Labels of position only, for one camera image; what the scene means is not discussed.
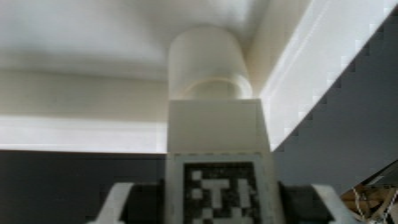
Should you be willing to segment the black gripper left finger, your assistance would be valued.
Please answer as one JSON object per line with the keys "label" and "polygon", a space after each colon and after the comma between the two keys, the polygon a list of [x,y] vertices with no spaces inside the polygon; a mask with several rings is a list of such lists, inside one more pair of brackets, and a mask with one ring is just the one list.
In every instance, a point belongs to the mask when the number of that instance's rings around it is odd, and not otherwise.
{"label": "black gripper left finger", "polygon": [[164,185],[116,183],[88,224],[164,224]]}

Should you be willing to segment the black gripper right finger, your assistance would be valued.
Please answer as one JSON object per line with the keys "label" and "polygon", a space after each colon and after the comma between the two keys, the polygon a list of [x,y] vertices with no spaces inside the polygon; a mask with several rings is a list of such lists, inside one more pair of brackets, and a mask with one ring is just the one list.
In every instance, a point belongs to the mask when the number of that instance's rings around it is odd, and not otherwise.
{"label": "black gripper right finger", "polygon": [[363,224],[329,185],[280,184],[287,224]]}

